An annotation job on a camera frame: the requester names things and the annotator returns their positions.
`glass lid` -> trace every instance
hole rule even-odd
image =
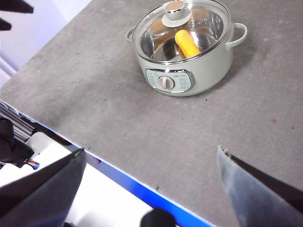
[[[180,63],[214,49],[230,25],[228,10],[214,0],[171,1],[137,24],[132,43],[137,54],[148,61]]]

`gray table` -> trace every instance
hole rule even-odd
[[[210,222],[236,226],[217,145],[303,190],[303,4],[224,1],[249,36],[219,84],[177,98],[147,85],[125,40],[163,2],[93,0],[1,98]]]

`cooking pot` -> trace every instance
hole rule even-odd
[[[232,41],[234,29],[243,35]],[[186,30],[200,53],[185,57],[175,35]],[[229,11],[214,0],[171,1],[157,7],[126,34],[146,81],[169,96],[208,90],[227,73],[232,48],[247,36],[244,24],[232,23]]]

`pot rim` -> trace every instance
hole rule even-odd
[[[199,1],[199,0],[185,0],[183,2],[193,2],[193,1]],[[232,19],[231,19],[231,14],[229,12],[229,10],[220,2],[216,1],[216,0],[208,0],[208,1],[212,1],[212,2],[215,2],[217,4],[219,4],[221,7],[224,8],[224,10],[226,10],[227,12],[227,17],[228,17],[228,27],[227,27],[227,30],[225,31],[225,34],[222,34],[220,39],[218,41],[216,41],[211,47],[207,48],[206,50],[202,51],[201,53],[197,54],[197,55],[194,55],[192,57],[189,57],[189,58],[185,58],[185,59],[182,59],[182,60],[178,60],[178,61],[158,61],[158,60],[154,60],[154,59],[151,59],[151,58],[148,58],[146,56],[143,56],[142,54],[139,54],[138,51],[136,50],[135,46],[134,46],[134,43],[133,43],[133,38],[134,36],[132,36],[132,46],[135,50],[135,52],[137,53],[138,56],[140,56],[142,59],[146,60],[146,61],[149,61],[151,63],[155,63],[155,64],[161,64],[161,65],[172,65],[172,64],[179,64],[179,63],[185,63],[185,62],[188,62],[188,61],[191,61],[191,60],[194,60],[194,59],[197,59],[197,58],[200,58],[204,55],[206,55],[207,53],[209,53],[210,51],[212,51],[213,49],[215,49],[218,45],[220,45],[223,40],[226,38],[226,36],[228,35],[229,31],[230,31],[230,28],[231,28],[231,24],[232,24]],[[153,10],[151,10],[150,12],[148,12],[144,17],[141,18],[141,20],[139,20],[139,22],[137,23],[137,25],[135,26],[134,28],[134,31],[133,31],[133,34],[135,33],[138,25],[149,15],[151,14],[153,11],[155,11],[156,9],[162,7],[163,5],[165,5],[166,3],[154,8]]]

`yellow corn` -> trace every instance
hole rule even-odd
[[[194,43],[193,37],[186,30],[178,31],[175,35],[175,41],[186,58],[200,53],[199,48]]]

